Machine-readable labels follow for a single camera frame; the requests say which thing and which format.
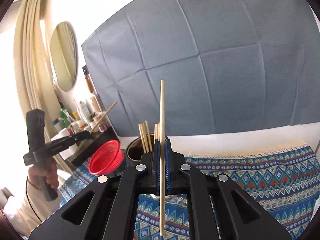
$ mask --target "red basket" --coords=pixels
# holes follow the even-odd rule
[[[120,166],[124,154],[117,140],[103,144],[92,156],[89,162],[89,172],[93,175],[105,175]]]

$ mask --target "silver screw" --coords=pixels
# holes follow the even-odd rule
[[[228,176],[221,174],[221,175],[219,175],[218,179],[222,182],[226,182],[228,180]]]
[[[191,169],[189,164],[182,164],[180,167],[183,171],[188,171]]]
[[[102,175],[98,177],[98,182],[105,183],[108,180],[108,177],[106,175]]]
[[[138,164],[136,166],[137,171],[144,171],[146,169],[146,166],[144,164]]]

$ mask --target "oval mirror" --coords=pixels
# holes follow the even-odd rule
[[[76,39],[68,23],[59,23],[54,29],[50,52],[58,86],[68,92],[76,81],[77,70]]]

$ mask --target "gray cloth backdrop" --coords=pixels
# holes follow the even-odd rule
[[[320,121],[320,35],[306,0],[134,0],[82,49],[120,136],[159,121],[202,135]]]

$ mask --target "patterned tablecloth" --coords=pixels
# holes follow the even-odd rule
[[[64,205],[96,176],[83,163],[60,188]],[[256,158],[191,158],[186,162],[203,173],[230,176],[297,239],[307,227],[320,192],[319,162],[309,146]],[[188,210],[185,195],[165,203],[165,239],[189,239]],[[134,239],[158,240],[159,201],[140,195]]]

